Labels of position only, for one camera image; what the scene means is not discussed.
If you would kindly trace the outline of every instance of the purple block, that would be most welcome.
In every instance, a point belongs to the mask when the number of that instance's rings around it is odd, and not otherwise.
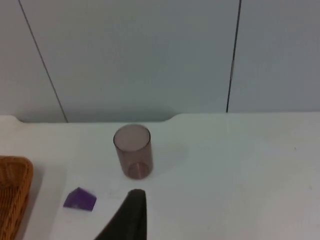
[[[82,209],[92,212],[97,197],[83,190],[81,187],[76,188],[68,194],[64,201],[64,208]]]

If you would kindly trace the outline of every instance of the woven basket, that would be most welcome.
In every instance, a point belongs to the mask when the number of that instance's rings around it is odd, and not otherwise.
[[[13,240],[24,216],[33,178],[25,157],[0,156],[0,240]]]

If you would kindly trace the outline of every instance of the white tabletop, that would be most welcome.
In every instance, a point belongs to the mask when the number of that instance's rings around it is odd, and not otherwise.
[[[130,180],[113,135],[121,123],[26,124],[0,117],[0,154],[34,164],[18,239],[92,240],[127,192],[147,195],[149,240],[318,240],[320,113],[181,114],[150,129],[154,171]],[[93,212],[63,208],[68,192]]]

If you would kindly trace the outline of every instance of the glass cup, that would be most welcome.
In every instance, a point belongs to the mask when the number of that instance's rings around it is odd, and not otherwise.
[[[144,179],[153,169],[151,134],[142,125],[119,128],[113,137],[123,173],[132,179]]]

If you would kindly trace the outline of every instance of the white wall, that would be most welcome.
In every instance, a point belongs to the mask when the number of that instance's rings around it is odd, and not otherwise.
[[[225,112],[238,0],[22,0],[70,122]]]
[[[64,122],[18,1],[0,1],[0,30],[0,115]]]
[[[320,111],[320,1],[243,0],[229,112]]]

